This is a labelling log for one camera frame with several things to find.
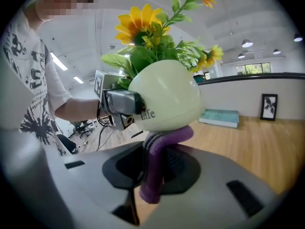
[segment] plant artwork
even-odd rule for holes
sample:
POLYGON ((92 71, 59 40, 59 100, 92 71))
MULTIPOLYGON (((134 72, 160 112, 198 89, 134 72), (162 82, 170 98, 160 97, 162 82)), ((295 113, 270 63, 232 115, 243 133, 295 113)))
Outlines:
POLYGON ((277 94, 263 94, 262 98, 262 120, 275 120, 277 108, 277 94))
POLYGON ((130 14, 118 17, 120 24, 115 28, 119 31, 116 39, 128 46, 116 52, 105 54, 101 60, 119 70, 126 78, 119 79, 121 87, 128 89, 131 81, 148 65, 161 60, 180 61, 188 71, 196 73, 209 68, 216 60, 221 60, 223 51, 217 45, 204 49, 196 42, 181 40, 176 44, 170 32, 170 26, 181 21, 192 22, 184 11, 195 10, 206 5, 212 8, 213 0, 171 0, 173 14, 170 17, 161 8, 152 9, 146 4, 142 10, 131 7, 130 14))

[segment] white wall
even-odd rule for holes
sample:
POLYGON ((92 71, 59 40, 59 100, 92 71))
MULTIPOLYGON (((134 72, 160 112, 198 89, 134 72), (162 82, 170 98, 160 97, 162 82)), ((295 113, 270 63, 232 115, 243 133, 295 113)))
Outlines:
POLYGON ((244 64, 252 63, 270 63, 272 73, 282 73, 288 72, 286 58, 285 57, 276 57, 276 58, 267 58, 267 59, 255 59, 255 60, 243 60, 234 63, 224 63, 221 66, 223 76, 237 75, 236 67, 244 64))
POLYGON ((278 94, 276 117, 305 120, 305 80, 259 79, 199 86, 204 106, 260 117, 262 94, 278 94))
POLYGON ((303 47, 294 49, 286 56, 287 72, 305 73, 305 51, 303 47))

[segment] window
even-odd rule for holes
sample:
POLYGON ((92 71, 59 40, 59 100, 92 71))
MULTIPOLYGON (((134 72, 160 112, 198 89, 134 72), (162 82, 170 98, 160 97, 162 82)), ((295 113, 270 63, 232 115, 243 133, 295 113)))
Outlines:
POLYGON ((210 73, 209 73, 209 72, 205 72, 205 73, 203 73, 203 75, 204 75, 204 78, 205 78, 206 80, 211 79, 210 73))
POLYGON ((237 74, 260 74, 260 73, 271 73, 270 63, 255 63, 239 65, 236 67, 237 74))

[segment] picture frame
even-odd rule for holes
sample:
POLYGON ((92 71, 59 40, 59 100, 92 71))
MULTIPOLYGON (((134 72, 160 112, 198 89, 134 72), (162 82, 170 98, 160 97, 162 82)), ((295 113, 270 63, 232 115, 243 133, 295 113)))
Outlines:
POLYGON ((277 94, 262 94, 261 120, 275 121, 277 94))

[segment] man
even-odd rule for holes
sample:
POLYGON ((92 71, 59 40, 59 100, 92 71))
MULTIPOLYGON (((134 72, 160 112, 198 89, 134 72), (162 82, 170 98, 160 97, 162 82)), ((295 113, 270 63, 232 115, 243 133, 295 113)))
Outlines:
POLYGON ((54 133, 51 126, 53 115, 67 121, 94 119, 99 101, 71 97, 56 73, 51 55, 35 31, 44 22, 75 9, 77 2, 91 1, 37 0, 17 14, 0 42, 0 57, 4 61, 1 67, 10 67, 35 94, 20 130, 34 133, 46 148, 57 147, 60 155, 69 151, 54 133))

